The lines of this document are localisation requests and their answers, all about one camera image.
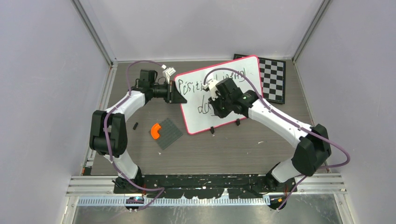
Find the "aluminium frame rail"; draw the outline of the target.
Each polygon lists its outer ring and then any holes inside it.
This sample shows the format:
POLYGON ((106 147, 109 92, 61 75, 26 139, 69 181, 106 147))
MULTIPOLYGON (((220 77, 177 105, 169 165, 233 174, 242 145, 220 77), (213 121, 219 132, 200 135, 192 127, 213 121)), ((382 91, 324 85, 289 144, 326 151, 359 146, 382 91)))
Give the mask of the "aluminium frame rail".
POLYGON ((243 188, 215 188, 209 186, 194 189, 173 188, 173 195, 163 192, 155 199, 155 192, 115 193, 115 176, 74 176, 67 196, 76 197, 83 206, 226 206, 271 205, 282 203, 286 197, 296 195, 344 195, 347 189, 339 174, 318 174, 302 179, 297 177, 292 186, 279 192, 249 193, 243 188))

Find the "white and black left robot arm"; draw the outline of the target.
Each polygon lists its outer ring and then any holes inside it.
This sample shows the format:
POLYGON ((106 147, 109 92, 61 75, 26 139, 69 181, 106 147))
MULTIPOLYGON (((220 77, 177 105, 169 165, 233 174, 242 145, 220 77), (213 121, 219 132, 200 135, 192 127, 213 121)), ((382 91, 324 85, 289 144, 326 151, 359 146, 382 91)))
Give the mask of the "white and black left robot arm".
POLYGON ((155 70, 141 70, 134 86, 115 105, 92 114, 90 149, 104 156, 118 173, 117 184, 123 185, 132 193, 143 187, 141 169, 127 152, 126 121, 153 98, 162 98, 168 104, 184 104, 187 100, 177 90, 170 77, 175 74, 173 67, 165 68, 165 82, 157 83, 155 70))

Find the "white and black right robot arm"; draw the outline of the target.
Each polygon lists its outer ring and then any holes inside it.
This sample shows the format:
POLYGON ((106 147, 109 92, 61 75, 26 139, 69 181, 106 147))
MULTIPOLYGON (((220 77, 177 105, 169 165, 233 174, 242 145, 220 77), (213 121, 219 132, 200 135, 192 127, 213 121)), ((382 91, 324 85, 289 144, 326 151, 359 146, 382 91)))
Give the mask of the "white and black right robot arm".
POLYGON ((243 115, 270 128, 295 148, 293 156, 277 163, 264 177, 264 186, 279 191, 285 182, 299 175, 312 176, 330 157, 327 129, 299 122, 265 101, 256 90, 242 92, 231 78, 210 79, 203 85, 210 93, 214 115, 225 118, 230 113, 243 115))

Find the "black and white checkerboard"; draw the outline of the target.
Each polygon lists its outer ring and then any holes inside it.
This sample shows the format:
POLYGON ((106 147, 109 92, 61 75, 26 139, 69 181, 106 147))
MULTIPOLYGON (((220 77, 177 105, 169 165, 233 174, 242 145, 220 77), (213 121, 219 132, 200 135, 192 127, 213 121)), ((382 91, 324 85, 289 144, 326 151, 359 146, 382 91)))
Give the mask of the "black and white checkerboard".
POLYGON ((233 59, 223 65, 245 75, 261 91, 267 102, 283 105, 286 97, 286 62, 254 57, 255 55, 234 54, 233 59))

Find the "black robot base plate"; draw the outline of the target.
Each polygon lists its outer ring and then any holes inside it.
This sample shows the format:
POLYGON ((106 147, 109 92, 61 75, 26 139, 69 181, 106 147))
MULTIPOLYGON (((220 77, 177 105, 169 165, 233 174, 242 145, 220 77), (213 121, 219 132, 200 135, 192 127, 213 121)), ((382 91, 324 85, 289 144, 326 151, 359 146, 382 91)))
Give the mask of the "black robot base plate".
POLYGON ((258 174, 145 175, 138 181, 141 189, 120 177, 112 182, 115 194, 139 194, 147 198, 218 199, 228 193, 231 199, 247 199, 260 198, 268 193, 286 196, 289 192, 296 191, 294 179, 271 188, 265 183, 265 176, 258 174))

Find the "orange curved pipe piece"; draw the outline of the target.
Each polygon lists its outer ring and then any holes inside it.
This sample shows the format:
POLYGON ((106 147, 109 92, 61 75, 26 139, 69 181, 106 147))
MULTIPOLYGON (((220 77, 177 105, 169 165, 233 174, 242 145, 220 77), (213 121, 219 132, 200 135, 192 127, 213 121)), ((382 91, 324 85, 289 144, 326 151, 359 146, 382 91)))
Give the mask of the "orange curved pipe piece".
POLYGON ((150 129, 150 135, 154 140, 157 140, 160 138, 160 130, 162 126, 159 123, 155 123, 151 129, 150 129))

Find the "white board with pink frame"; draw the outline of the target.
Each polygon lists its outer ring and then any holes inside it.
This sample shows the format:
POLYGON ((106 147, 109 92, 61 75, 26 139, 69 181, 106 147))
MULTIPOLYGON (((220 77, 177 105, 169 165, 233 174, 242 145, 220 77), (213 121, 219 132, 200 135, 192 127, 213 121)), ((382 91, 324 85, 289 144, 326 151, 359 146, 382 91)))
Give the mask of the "white board with pink frame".
POLYGON ((181 111, 191 135, 247 118, 263 92, 257 56, 178 74, 174 81, 187 101, 181 111))

